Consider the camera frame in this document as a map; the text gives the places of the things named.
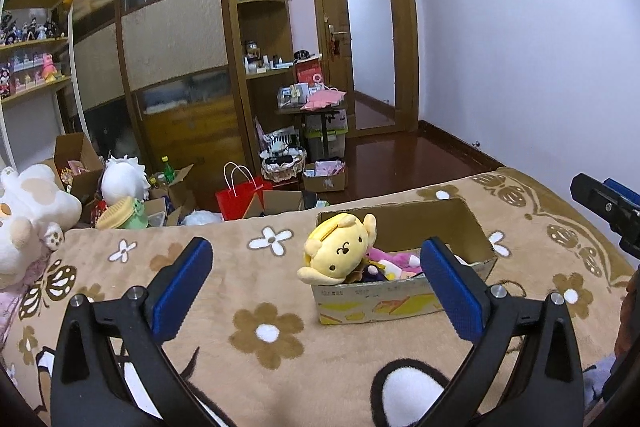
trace flower center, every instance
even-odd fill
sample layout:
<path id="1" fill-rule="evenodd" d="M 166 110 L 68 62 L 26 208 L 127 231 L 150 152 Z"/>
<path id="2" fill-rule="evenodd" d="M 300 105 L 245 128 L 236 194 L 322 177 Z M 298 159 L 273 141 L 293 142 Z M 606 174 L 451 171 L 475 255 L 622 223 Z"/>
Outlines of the flower center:
<path id="1" fill-rule="evenodd" d="M 564 300 L 569 304 L 575 304 L 578 301 L 578 292 L 572 288 L 569 288 L 564 292 Z"/>
<path id="2" fill-rule="evenodd" d="M 255 328 L 255 336 L 266 343 L 274 343 L 280 336 L 280 330 L 273 324 L 261 324 Z"/>

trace white plush toy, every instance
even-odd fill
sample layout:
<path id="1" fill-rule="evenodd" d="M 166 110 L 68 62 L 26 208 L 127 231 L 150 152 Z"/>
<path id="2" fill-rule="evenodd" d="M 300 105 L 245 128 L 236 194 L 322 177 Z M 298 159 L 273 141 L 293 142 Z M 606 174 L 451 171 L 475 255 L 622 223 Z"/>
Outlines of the white plush toy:
<path id="1" fill-rule="evenodd" d="M 137 200 L 149 197 L 149 182 L 146 181 L 145 166 L 139 165 L 138 158 L 114 158 L 107 160 L 102 175 L 102 199 L 111 206 L 131 196 Z"/>
<path id="2" fill-rule="evenodd" d="M 42 253 L 42 244 L 57 250 L 64 232 L 80 219 L 82 205 L 60 190 L 46 165 L 22 174 L 11 167 L 0 172 L 0 289 L 19 282 Z"/>

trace bed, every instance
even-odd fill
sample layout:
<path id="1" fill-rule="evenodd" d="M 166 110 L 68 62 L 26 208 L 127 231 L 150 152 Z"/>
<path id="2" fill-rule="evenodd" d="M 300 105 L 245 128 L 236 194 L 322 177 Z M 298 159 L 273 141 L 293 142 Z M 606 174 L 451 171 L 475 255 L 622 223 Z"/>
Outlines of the bed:
<path id="1" fill-rule="evenodd" d="M 539 299 L 556 289 L 568 302 L 583 366 L 612 352 L 632 268 L 569 203 L 521 172 L 500 168 L 332 210 L 442 198 L 463 198 L 492 243 L 498 262 L 488 283 Z M 310 288 L 294 276 L 317 213 L 204 227 L 70 231 L 9 331 L 3 356 L 10 375 L 48 422 L 49 371 L 68 298 L 113 299 L 146 285 L 198 235 L 213 246 L 214 269 L 178 337 L 164 344 L 198 396 L 239 426 L 372 425 L 369 392 L 383 365 L 409 357 L 451 378 L 470 344 L 457 338 L 444 313 L 320 325 Z M 269 344 L 256 339 L 265 323 L 276 325 Z M 497 402 L 519 349 L 513 339 L 483 409 Z"/>

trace green bottle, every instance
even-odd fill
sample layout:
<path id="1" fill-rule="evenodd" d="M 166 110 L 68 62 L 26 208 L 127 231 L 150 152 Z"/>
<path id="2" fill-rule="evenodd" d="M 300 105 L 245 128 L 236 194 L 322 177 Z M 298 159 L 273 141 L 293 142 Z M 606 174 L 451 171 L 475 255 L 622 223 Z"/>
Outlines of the green bottle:
<path id="1" fill-rule="evenodd" d="M 169 165 L 169 158 L 167 156 L 162 156 L 162 161 L 164 162 L 164 177 L 166 178 L 166 182 L 170 184 L 175 180 L 174 168 Z"/>

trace green and yellow plush toy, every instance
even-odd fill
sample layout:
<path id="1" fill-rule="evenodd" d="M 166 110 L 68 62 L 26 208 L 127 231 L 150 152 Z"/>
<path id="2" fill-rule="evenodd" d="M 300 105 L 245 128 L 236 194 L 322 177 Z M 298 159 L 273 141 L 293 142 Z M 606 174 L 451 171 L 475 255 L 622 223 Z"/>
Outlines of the green and yellow plush toy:
<path id="1" fill-rule="evenodd" d="M 344 282 L 376 241 L 376 218 L 337 214 L 318 225 L 305 243 L 305 266 L 298 279 L 306 284 L 335 285 Z"/>

